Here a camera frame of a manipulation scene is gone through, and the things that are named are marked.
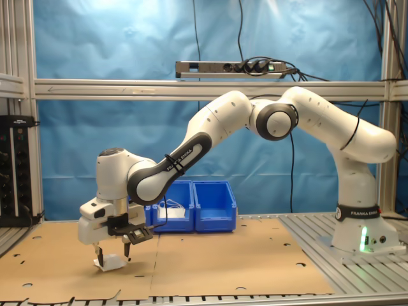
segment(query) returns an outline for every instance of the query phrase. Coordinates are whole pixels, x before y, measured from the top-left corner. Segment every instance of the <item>black strap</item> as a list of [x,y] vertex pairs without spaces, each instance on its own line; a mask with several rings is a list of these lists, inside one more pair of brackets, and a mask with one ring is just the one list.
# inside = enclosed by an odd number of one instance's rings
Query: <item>black strap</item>
[[342,222],[345,218],[375,219],[380,217],[380,207],[375,204],[371,207],[351,207],[337,204],[336,220]]
[[174,164],[174,168],[176,168],[178,174],[184,175],[184,174],[186,173],[186,171],[185,171],[185,169],[184,169],[184,166],[183,166],[182,164],[180,164],[178,161],[176,161],[174,158],[172,158],[172,157],[171,157],[170,155],[168,155],[168,154],[165,154],[164,156],[165,156],[165,158],[167,159],[167,161],[168,161],[170,164]]
[[355,136],[355,134],[357,132],[359,123],[360,123],[360,117],[357,117],[357,125],[356,125],[356,128],[354,129],[354,133],[353,133],[353,135],[351,135],[349,141],[340,149],[340,151],[343,151],[349,145],[349,143],[351,143],[351,140],[353,140],[353,137]]

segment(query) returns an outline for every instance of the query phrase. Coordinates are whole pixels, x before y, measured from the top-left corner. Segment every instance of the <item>small white object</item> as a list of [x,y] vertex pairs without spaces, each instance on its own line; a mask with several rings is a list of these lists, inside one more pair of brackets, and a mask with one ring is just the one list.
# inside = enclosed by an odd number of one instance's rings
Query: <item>small white object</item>
[[[166,207],[164,201],[159,203],[159,218],[166,218]],[[186,209],[180,203],[173,201],[172,199],[167,200],[167,218],[176,219],[184,218],[186,214]]]
[[94,259],[94,264],[104,272],[119,269],[127,265],[127,263],[121,260],[116,254],[103,256],[103,266],[99,265],[98,259]]

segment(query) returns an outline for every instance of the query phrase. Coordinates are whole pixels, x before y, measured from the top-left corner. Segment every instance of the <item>black band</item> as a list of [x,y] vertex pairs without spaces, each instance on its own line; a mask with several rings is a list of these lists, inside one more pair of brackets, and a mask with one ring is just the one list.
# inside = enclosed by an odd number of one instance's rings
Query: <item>black band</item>
[[177,170],[178,174],[180,176],[184,175],[186,173],[184,166],[182,164],[180,164],[178,161],[176,161],[174,158],[172,158],[170,155],[165,154],[164,155],[165,158],[167,159],[167,161],[171,164],[174,164],[174,168]]
[[349,143],[351,143],[351,140],[353,140],[353,137],[355,136],[355,134],[357,132],[359,123],[360,123],[360,117],[357,117],[357,125],[356,125],[356,128],[354,129],[354,133],[353,133],[353,135],[351,135],[349,141],[340,149],[340,151],[343,151],[349,145]]
[[[180,161],[187,157],[190,153],[193,152],[195,145],[201,145],[200,152],[187,164],[184,164],[183,169],[177,169],[177,165],[182,166]],[[171,158],[176,162],[171,161],[169,158],[165,158],[157,165],[141,169],[134,172],[129,179],[127,180],[127,193],[130,195],[133,202],[147,206],[153,205],[160,201],[160,199],[164,196],[167,189],[170,187],[171,183],[175,181],[175,179],[179,178],[185,171],[187,171],[193,164],[199,161],[212,147],[212,139],[210,135],[200,132],[195,134],[191,137],[188,141],[186,141],[183,145],[181,145],[176,151],[171,153]],[[147,177],[151,177],[155,174],[158,174],[162,171],[172,171],[173,168],[176,168],[177,171],[168,179],[165,183],[163,189],[159,193],[159,195],[153,200],[143,200],[139,198],[137,193],[138,184]]]
[[351,219],[375,219],[380,217],[380,207],[351,207],[337,204],[336,220],[342,222],[345,218]]

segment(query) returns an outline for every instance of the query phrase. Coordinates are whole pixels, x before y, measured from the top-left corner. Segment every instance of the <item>metal rail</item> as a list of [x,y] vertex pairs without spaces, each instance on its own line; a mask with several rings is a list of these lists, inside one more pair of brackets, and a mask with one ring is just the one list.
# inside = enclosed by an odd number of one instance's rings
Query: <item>metal rail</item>
[[0,98],[23,99],[23,79],[0,73]]
[[282,95],[302,86],[329,101],[384,100],[384,82],[180,82],[36,79],[36,99],[211,101],[229,91],[248,97]]
[[[105,305],[403,305],[408,304],[408,256],[383,256],[356,259],[341,265],[320,243],[331,237],[336,220],[333,213],[241,215],[241,219],[278,218],[303,251],[335,290],[334,295],[263,295],[263,296],[162,296],[148,300],[118,302],[116,297],[103,300],[72,301],[72,306]],[[408,222],[389,221],[401,235],[408,233]],[[4,303],[0,306],[20,306]]]

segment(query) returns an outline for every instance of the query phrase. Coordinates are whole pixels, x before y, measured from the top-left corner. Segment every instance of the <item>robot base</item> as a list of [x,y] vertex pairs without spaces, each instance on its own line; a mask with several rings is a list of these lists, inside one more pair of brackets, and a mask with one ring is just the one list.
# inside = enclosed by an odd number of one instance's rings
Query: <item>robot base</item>
[[336,224],[333,240],[328,237],[318,240],[341,263],[350,259],[406,253],[406,246],[399,241],[397,230],[382,217],[345,219]]

